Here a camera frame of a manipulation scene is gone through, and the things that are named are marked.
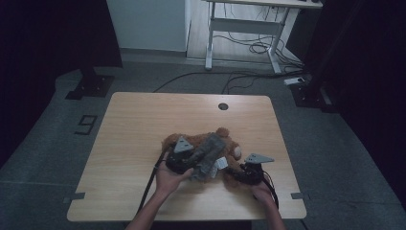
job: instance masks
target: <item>small hole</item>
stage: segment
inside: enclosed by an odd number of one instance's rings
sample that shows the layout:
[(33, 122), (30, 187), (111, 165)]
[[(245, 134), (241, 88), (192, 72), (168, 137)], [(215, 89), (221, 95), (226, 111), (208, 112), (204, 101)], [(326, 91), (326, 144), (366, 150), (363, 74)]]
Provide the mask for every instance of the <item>small hole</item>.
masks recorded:
[(226, 103), (220, 103), (218, 105), (218, 108), (221, 110), (227, 110), (228, 109), (228, 105)]

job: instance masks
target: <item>brown plush toy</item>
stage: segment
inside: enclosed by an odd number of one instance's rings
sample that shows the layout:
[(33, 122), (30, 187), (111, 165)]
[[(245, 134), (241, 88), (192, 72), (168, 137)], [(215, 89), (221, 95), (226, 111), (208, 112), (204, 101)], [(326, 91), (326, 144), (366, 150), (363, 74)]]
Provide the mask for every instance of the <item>brown plush toy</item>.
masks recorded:
[[(229, 136), (230, 131), (225, 127), (220, 127), (215, 133), (225, 143), (225, 148), (219, 154), (218, 158), (224, 156), (227, 159), (228, 167), (237, 171), (242, 171), (239, 163), (237, 162), (241, 158), (241, 147)], [(210, 134), (211, 133), (205, 133), (191, 136), (187, 134), (173, 133), (163, 141), (162, 150), (167, 150), (170, 146), (176, 144), (177, 140), (181, 136), (183, 136), (191, 145), (197, 148)], [(236, 187), (238, 185), (238, 182), (228, 173), (223, 173), (223, 179), (226, 187)]]

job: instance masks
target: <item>white desk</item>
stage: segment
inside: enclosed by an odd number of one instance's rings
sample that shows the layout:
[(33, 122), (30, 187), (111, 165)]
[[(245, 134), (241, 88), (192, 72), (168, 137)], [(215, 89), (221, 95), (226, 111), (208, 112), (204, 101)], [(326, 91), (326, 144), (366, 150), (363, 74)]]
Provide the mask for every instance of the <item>white desk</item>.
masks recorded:
[[(291, 8), (320, 9), (323, 6), (321, 2), (313, 3), (310, 0), (307, 0), (306, 2), (299, 0), (206, 0), (206, 1), (212, 3), (213, 6), (210, 19), (209, 43), (207, 45), (205, 68), (207, 70), (212, 69), (214, 31), (237, 32), (259, 35), (275, 35), (276, 37), (272, 43), (271, 49), (268, 50), (268, 56), (271, 60), (272, 67), (276, 74), (280, 74), (282, 72), (278, 64), (278, 58), (275, 52), (278, 47), (278, 43), (281, 39), (281, 34), (286, 21), (286, 17), (289, 14), (289, 10)], [(286, 8), (286, 11), (284, 11), (283, 17), (279, 22), (263, 22), (253, 20), (215, 18), (214, 17), (215, 3), (284, 7)]]

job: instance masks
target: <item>black strap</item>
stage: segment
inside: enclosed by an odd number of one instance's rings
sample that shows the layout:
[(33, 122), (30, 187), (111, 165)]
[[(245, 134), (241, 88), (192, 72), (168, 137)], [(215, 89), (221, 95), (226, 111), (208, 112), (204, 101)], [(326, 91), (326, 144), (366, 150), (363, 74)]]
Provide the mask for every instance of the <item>black strap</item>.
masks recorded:
[(278, 200), (278, 196), (277, 196), (277, 193), (275, 192), (274, 187), (272, 187), (271, 184), (269, 184), (268, 180), (266, 180), (265, 177), (262, 179), (262, 181), (263, 181), (263, 183), (266, 184), (268, 189), (271, 191), (272, 197), (274, 197), (274, 200), (275, 200), (275, 204), (277, 205), (277, 208), (279, 209), (279, 200)]
[(162, 158), (164, 158), (165, 152), (166, 152), (165, 150), (161, 152), (161, 155), (159, 156), (158, 161), (155, 163), (155, 167), (154, 167), (153, 170), (152, 170), (151, 177), (149, 178), (149, 181), (148, 181), (148, 183), (147, 183), (146, 189), (144, 190), (143, 198), (141, 199), (140, 206), (138, 207), (137, 214), (138, 214), (138, 213), (140, 212), (140, 210), (144, 207), (144, 203), (146, 202), (147, 195), (148, 195), (148, 192), (149, 192), (149, 188), (151, 187), (153, 178), (155, 177), (155, 174), (156, 174), (156, 172), (158, 171), (159, 165), (160, 165), (161, 162), (163, 161)]

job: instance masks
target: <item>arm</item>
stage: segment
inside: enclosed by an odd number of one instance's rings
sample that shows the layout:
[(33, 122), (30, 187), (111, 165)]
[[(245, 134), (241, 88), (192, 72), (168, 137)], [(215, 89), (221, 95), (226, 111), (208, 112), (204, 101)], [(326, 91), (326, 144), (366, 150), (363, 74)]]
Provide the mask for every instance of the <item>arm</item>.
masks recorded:
[(167, 165), (161, 162), (156, 174), (156, 190), (147, 204), (134, 217), (134, 219), (125, 228), (126, 230), (146, 230), (149, 229), (158, 213), (159, 208), (176, 191), (182, 180), (192, 175), (193, 169), (187, 170), (184, 174), (177, 174), (168, 169)]
[(266, 221), (270, 230), (285, 230), (281, 214), (272, 198), (272, 194), (265, 183), (251, 186), (253, 195), (263, 205), (265, 209)]

